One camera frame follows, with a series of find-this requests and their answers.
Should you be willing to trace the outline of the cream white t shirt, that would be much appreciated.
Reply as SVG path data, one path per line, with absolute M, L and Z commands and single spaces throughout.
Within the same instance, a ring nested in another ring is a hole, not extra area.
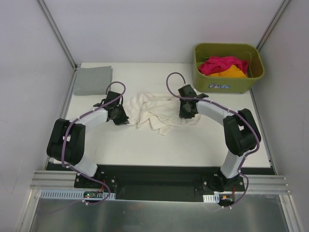
M 196 125 L 200 115 L 191 119 L 180 118 L 180 100 L 170 94 L 139 92 L 123 104 L 129 125 L 140 129 L 150 126 L 160 135 L 166 135 L 174 127 Z

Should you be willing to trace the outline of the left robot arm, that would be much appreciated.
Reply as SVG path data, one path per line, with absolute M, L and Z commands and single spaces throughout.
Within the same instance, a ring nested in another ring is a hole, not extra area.
M 60 161 L 65 168 L 72 167 L 77 173 L 86 175 L 85 182 L 91 188 L 99 187 L 102 171 L 84 154 L 85 137 L 88 132 L 108 121 L 115 125 L 128 124 L 123 96 L 114 91 L 109 91 L 106 98 L 75 120 L 57 119 L 48 142 L 47 155 Z

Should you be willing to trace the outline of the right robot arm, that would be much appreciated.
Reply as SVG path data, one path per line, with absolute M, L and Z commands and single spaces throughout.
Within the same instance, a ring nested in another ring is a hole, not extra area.
M 193 118 L 196 114 L 207 116 L 224 128 L 228 153 L 220 168 L 217 185 L 221 190 L 229 190 L 235 184 L 244 157 L 258 148 L 261 135 L 251 111 L 247 108 L 231 110 L 222 106 L 208 95 L 199 94 L 191 85 L 178 89 L 180 94 L 180 117 Z

